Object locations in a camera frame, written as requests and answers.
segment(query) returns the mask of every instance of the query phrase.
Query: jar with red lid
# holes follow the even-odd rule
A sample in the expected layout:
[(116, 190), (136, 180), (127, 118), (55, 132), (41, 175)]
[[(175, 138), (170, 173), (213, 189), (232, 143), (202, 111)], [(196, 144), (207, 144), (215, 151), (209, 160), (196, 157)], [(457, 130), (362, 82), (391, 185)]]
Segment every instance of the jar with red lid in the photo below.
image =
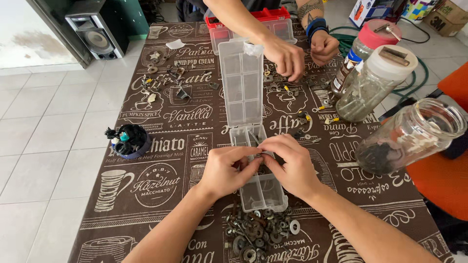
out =
[(402, 32), (397, 25), (387, 20), (372, 19), (365, 23), (358, 37), (354, 39), (352, 47), (344, 59), (343, 65), (337, 71), (336, 77), (330, 84), (331, 90), (336, 96), (342, 97), (346, 89), (356, 78), (358, 72), (354, 70), (354, 66), (357, 63), (366, 61), (371, 56), (372, 52), (382, 45), (396, 45), (398, 43), (398, 39), (392, 33), (386, 31), (385, 28), (374, 32), (374, 30), (386, 24), (392, 28), (395, 35), (399, 38), (402, 37)]

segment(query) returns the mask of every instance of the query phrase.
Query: tattoo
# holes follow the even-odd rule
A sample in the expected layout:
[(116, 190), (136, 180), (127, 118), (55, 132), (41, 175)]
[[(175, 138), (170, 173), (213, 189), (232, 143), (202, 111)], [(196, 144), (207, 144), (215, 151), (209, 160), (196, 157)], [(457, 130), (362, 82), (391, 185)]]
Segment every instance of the tattoo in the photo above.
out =
[(321, 10), (322, 13), (323, 13), (323, 2), (322, 0), (310, 0), (308, 1), (307, 3), (305, 3), (303, 6), (301, 6), (298, 10), (298, 15), (297, 17), (299, 18), (299, 21), (302, 21), (302, 19), (306, 16), (307, 16), (307, 23), (309, 23), (309, 19), (311, 19), (310, 21), (312, 21), (313, 19), (315, 18), (322, 18), (321, 16), (316, 16), (314, 18), (312, 18), (312, 16), (310, 15), (310, 11), (312, 10), (315, 10), (315, 9), (318, 9), (318, 10)]

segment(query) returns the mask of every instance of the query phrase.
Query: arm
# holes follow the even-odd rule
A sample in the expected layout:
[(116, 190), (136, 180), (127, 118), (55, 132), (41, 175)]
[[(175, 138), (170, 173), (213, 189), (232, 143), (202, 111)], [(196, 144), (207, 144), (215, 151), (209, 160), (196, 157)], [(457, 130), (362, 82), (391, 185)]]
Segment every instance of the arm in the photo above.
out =
[[(324, 7), (322, 0), (296, 0), (298, 19), (304, 28), (316, 19), (323, 18)], [(312, 60), (319, 66), (325, 65), (334, 55), (338, 54), (339, 42), (324, 30), (313, 33), (310, 39), (310, 52)]]
[(250, 42), (265, 47), (264, 54), (278, 67), (288, 81), (298, 80), (304, 73), (304, 51), (302, 48), (281, 40), (250, 14), (239, 0), (203, 0), (215, 16), (229, 29)]
[(291, 135), (268, 138), (259, 148), (273, 151), (285, 160), (280, 166), (271, 156), (262, 154), (283, 187), (322, 214), (367, 263), (439, 262), (410, 237), (322, 184), (314, 172), (309, 151)]
[(260, 152), (255, 147), (211, 150), (202, 180), (138, 243), (123, 263), (179, 263), (206, 211), (216, 200), (243, 186), (263, 161), (256, 158), (249, 163), (245, 156)]

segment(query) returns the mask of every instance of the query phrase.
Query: white lid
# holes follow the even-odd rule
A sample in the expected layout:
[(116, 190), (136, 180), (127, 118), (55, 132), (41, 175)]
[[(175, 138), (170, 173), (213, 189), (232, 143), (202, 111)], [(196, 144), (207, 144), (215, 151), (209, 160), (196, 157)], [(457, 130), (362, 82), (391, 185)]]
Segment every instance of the white lid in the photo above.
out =
[[(384, 47), (407, 53), (408, 55), (405, 59), (409, 61), (409, 65), (404, 66), (387, 58), (381, 57), (379, 52)], [(371, 56), (365, 63), (367, 64), (369, 70), (371, 70), (374, 74), (387, 80), (404, 80), (418, 65), (417, 58), (411, 51), (396, 45), (383, 45), (378, 47), (374, 50), (374, 52), (372, 52)]]
[(229, 128), (262, 123), (263, 46), (234, 38), (218, 45)]

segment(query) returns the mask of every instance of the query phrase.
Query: printed tablecloth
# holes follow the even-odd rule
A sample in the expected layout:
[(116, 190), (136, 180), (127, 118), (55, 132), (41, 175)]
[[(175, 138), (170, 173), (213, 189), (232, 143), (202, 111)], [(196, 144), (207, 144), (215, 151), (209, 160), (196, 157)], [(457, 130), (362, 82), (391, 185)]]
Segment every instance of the printed tablecloth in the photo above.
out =
[[(310, 57), (305, 32), (293, 21), (297, 45), (306, 51), (308, 75), (316, 76), (316, 87), (291, 83), (299, 96), (263, 89), (263, 125), (267, 135), (295, 132), (304, 127), (309, 139), (299, 143), (310, 152), (319, 179), (346, 199), (406, 233), (443, 262), (453, 262), (451, 253), (406, 171), (377, 176), (363, 171), (354, 159), (362, 139), (380, 123), (370, 114), (359, 124), (343, 121), (326, 125), (336, 117), (329, 95), (320, 88), (320, 79), (331, 79), (342, 63), (335, 56), (325, 67)], [(181, 39), (186, 45), (170, 50), (165, 44)], [(178, 87), (169, 82), (156, 91), (156, 101), (139, 88), (148, 70), (150, 54), (158, 51), (169, 56), (156, 64), (160, 80), (169, 77), (167, 65), (180, 63), (188, 68), (183, 89), (190, 99), (176, 97)], [(273, 64), (264, 60), (264, 67)], [(205, 70), (212, 74), (205, 76)], [(278, 83), (280, 76), (275, 75)], [(207, 86), (220, 84), (218, 90)], [(313, 108), (326, 108), (312, 113)], [(312, 120), (305, 125), (296, 121), (300, 110)], [(153, 24), (124, 99), (116, 127), (142, 125), (152, 139), (150, 150), (142, 157), (125, 160), (109, 147), (89, 198), (69, 263), (119, 263), (130, 250), (179, 203), (203, 174), (210, 149), (230, 145), (226, 108), (218, 56), (213, 54), (208, 28), (203, 22)], [(321, 138), (318, 143), (312, 140)], [(268, 252), (267, 262), (362, 262), (356, 250), (321, 214), (290, 193), (292, 219), (300, 222), (300, 233), (283, 240), (291, 252), (279, 246)], [(200, 222), (191, 238), (183, 263), (239, 263), (232, 249), (224, 249), (227, 237), (224, 217), (240, 203), (239, 192), (218, 200)]]

